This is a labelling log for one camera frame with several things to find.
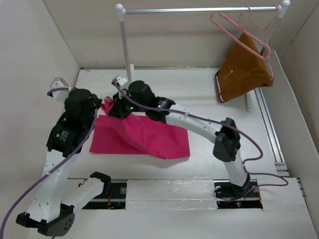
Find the pink trousers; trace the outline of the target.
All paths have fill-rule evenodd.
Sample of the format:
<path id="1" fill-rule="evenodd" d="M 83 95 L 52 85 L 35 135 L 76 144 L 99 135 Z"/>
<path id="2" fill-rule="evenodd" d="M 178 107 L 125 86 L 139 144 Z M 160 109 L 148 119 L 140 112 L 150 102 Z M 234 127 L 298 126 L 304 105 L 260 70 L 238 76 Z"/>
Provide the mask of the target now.
<path id="1" fill-rule="evenodd" d="M 105 97 L 98 116 L 90 152 L 95 154 L 145 154 L 161 159 L 190 157 L 186 129 L 153 121 L 147 116 L 127 119 L 109 116 L 114 102 Z"/>

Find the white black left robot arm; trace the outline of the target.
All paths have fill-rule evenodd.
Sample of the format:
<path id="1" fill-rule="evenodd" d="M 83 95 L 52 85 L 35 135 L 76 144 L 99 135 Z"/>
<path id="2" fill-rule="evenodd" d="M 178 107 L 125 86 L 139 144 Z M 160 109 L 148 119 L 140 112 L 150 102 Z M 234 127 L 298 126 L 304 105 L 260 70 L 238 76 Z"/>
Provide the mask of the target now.
<path id="1" fill-rule="evenodd" d="M 94 129 L 101 99 L 86 89 L 72 89 L 64 101 L 65 111 L 50 132 L 45 165 L 30 207 L 17 215 L 16 223 L 35 228 L 47 237 L 63 237 L 75 214 L 95 197 L 111 193 L 111 177 L 94 172 L 72 195 L 63 198 L 69 173 L 83 144 Z"/>

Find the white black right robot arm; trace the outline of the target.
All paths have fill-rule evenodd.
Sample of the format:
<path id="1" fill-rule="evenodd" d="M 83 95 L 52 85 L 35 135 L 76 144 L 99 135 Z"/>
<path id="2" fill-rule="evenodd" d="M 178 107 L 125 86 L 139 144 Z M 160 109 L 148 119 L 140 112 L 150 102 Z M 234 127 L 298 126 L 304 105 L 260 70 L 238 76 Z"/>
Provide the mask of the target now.
<path id="1" fill-rule="evenodd" d="M 232 198 L 242 197 L 249 189 L 251 179 L 244 170 L 239 149 L 240 135 L 233 119 L 221 121 L 221 127 L 192 116 L 175 101 L 157 97 L 144 81 L 133 81 L 116 76 L 112 84 L 117 88 L 114 104 L 108 113 L 112 117 L 126 119 L 134 112 L 144 112 L 153 121 L 178 126 L 194 132 L 213 143 L 213 155 L 222 161 L 229 175 L 228 192 Z"/>

